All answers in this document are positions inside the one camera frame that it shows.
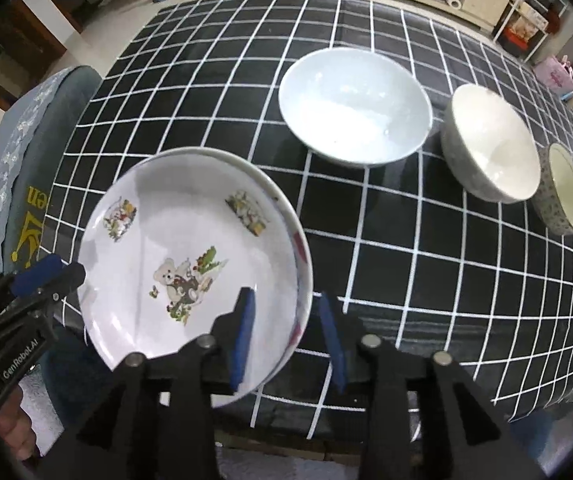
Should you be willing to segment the person's left hand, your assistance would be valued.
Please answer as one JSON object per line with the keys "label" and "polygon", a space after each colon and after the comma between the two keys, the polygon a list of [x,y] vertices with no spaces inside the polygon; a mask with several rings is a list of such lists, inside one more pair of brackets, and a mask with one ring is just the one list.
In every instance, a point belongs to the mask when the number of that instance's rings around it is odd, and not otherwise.
{"label": "person's left hand", "polygon": [[0,437],[20,462],[37,453],[37,437],[32,420],[22,409],[23,391],[15,386],[0,408]]}

